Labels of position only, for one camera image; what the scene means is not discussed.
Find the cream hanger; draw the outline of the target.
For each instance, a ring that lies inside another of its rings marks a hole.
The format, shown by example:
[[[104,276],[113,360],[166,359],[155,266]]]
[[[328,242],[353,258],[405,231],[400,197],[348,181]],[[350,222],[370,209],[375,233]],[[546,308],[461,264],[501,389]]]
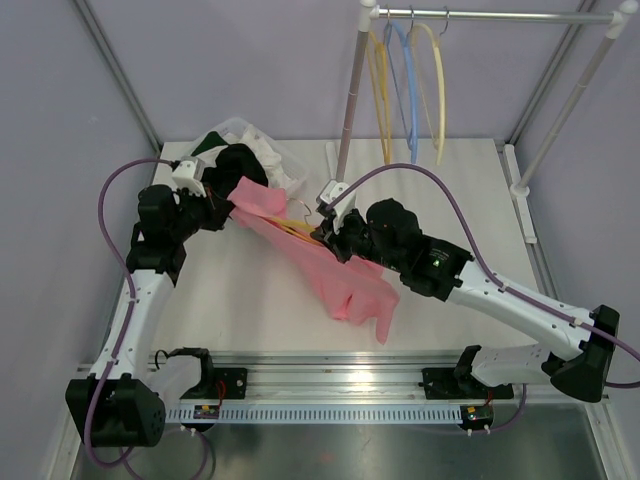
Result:
[[[436,121],[434,121],[430,115],[429,103],[426,94],[426,84],[422,78],[422,67],[418,55],[418,43],[420,35],[423,35],[429,39],[433,57],[434,73],[437,85]],[[434,31],[424,23],[412,23],[409,29],[409,44],[411,57],[415,65],[414,69],[418,82],[420,99],[424,109],[425,120],[427,122],[427,128],[430,133],[433,148],[436,151],[435,165],[440,166],[442,164],[444,156],[447,131],[447,91],[445,69],[441,53],[440,35],[436,35]]]

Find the black t shirt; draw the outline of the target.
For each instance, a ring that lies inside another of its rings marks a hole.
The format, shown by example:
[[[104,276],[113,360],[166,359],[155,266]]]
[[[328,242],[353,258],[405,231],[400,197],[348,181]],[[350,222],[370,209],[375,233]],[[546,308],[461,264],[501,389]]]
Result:
[[[247,145],[239,143],[220,151],[215,165],[204,169],[202,182],[219,198],[227,198],[242,177],[258,185],[269,186],[266,172],[256,155]]]

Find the blue hanger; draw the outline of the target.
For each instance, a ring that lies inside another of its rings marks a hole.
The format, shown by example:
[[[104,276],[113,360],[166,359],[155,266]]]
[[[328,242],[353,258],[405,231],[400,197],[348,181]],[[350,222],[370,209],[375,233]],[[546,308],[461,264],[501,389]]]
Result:
[[[391,59],[390,43],[391,43],[391,37],[393,34],[395,34],[398,38],[398,41],[402,50],[402,57],[404,59],[404,65],[405,65],[405,71],[406,71],[405,99],[408,102],[408,112],[405,112],[403,107],[404,95],[400,88],[400,82],[398,80],[398,75],[396,74],[396,69],[394,67],[393,60]],[[418,145],[419,122],[418,122],[418,111],[417,111],[416,71],[415,71],[414,61],[411,54],[409,36],[403,30],[403,28],[398,22],[392,21],[390,19],[390,16],[387,16],[387,23],[384,28],[383,45],[388,55],[393,86],[394,86],[394,90],[395,90],[396,97],[399,104],[400,117],[401,117],[402,127],[404,131],[404,137],[406,139],[406,144],[409,150],[409,163],[412,165],[416,165],[418,149],[419,149],[419,145]]]

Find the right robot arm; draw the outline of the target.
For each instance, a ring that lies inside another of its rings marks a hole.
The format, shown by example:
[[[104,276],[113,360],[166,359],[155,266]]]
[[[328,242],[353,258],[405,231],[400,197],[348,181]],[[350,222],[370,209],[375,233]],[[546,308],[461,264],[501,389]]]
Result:
[[[394,199],[355,207],[318,202],[323,221],[312,236],[345,263],[353,257],[396,272],[427,298],[479,311],[534,339],[524,347],[466,347],[456,366],[424,381],[447,399],[512,397],[515,384],[549,384],[576,400],[602,399],[619,314],[563,305],[500,279],[480,258],[422,232],[417,216]]]

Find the yellow hanger with metal hook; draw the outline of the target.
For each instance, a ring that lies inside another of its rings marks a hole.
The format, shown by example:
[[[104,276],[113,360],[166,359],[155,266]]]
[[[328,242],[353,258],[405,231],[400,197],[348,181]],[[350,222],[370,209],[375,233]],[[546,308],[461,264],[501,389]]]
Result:
[[[389,165],[392,162],[393,153],[391,104],[388,85],[388,58],[384,43],[378,40],[372,30],[368,33],[366,57],[374,97],[383,163]]]

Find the green and white t shirt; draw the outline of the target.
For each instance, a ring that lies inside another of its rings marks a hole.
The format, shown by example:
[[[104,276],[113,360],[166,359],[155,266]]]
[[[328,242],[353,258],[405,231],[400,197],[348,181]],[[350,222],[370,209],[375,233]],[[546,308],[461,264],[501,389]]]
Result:
[[[217,131],[209,131],[201,139],[195,141],[195,146],[191,149],[191,155],[198,155],[210,151],[216,147],[226,147],[228,143]]]

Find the pink t shirt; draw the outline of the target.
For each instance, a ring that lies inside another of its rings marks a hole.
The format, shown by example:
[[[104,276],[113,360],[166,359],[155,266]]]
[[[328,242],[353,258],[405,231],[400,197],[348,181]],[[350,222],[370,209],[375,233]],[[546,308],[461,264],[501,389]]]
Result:
[[[243,177],[228,199],[235,205],[232,219],[264,237],[296,265],[331,318],[354,325],[373,319],[377,342],[387,342],[400,295],[383,279],[380,266],[357,257],[340,263],[323,246],[303,242],[271,225],[268,217],[288,218],[283,189]]]

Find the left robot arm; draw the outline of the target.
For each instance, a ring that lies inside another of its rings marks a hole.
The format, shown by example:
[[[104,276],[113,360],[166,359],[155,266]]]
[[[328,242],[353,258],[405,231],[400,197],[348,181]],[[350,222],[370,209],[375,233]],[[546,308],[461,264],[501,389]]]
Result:
[[[88,376],[70,381],[65,392],[87,448],[155,446],[174,403],[210,399],[221,405],[244,397],[245,370],[217,370],[203,348],[176,348],[170,365],[148,371],[150,343],[186,260],[186,240],[200,230],[223,229],[233,208],[211,187],[201,196],[167,185],[139,193],[125,289],[109,338]]]

